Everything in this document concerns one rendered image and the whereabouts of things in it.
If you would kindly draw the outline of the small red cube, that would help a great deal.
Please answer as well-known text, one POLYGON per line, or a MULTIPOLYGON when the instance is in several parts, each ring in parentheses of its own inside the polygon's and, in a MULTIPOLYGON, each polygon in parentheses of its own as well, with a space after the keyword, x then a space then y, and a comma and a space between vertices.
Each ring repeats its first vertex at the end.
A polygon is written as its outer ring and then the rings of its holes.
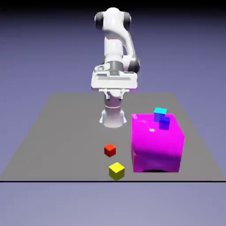
POLYGON ((116 147, 112 144, 104 146, 104 154, 108 157, 112 157, 116 154, 116 147))

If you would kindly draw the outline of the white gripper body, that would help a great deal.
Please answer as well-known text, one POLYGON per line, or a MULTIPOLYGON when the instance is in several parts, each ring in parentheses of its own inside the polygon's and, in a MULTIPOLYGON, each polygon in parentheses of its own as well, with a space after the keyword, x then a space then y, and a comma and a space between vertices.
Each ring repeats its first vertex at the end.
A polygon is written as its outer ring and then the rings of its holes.
POLYGON ((138 86, 137 74, 121 72, 111 75, 110 71, 93 71, 91 87, 93 89, 136 89, 138 86))

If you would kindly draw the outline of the small yellow cube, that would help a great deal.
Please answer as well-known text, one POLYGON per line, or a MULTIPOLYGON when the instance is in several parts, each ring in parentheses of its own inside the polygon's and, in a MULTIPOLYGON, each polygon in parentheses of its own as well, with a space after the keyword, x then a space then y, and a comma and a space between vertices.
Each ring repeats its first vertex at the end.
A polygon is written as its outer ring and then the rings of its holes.
POLYGON ((125 175, 125 167, 119 162, 109 166, 109 176, 115 181, 120 180, 125 175))

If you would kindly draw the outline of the small blue cube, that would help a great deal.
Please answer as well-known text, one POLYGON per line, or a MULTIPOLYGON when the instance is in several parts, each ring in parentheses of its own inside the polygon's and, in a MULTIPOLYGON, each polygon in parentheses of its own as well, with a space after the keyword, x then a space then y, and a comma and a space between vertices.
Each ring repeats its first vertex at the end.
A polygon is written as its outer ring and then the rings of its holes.
POLYGON ((161 130, 169 130, 169 127, 170 127, 170 117, 160 116, 159 129, 161 129, 161 130))

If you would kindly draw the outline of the large magenta box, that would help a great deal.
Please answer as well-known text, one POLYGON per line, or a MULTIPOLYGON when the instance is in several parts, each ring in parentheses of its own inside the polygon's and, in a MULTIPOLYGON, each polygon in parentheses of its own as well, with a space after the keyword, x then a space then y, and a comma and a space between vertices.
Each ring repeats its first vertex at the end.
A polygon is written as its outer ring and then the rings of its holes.
POLYGON ((131 153, 133 171, 177 173, 180 170, 185 136, 176 117, 169 117, 169 129, 159 129, 153 114, 132 114, 131 153))

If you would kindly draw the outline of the small cyan cube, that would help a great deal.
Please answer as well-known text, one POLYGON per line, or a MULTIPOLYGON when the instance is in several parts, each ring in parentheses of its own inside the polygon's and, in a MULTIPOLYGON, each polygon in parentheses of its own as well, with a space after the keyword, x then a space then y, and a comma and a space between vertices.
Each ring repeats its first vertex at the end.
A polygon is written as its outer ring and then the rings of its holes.
POLYGON ((164 117, 167 109, 156 107, 154 110, 154 122, 159 122, 161 117, 164 117))

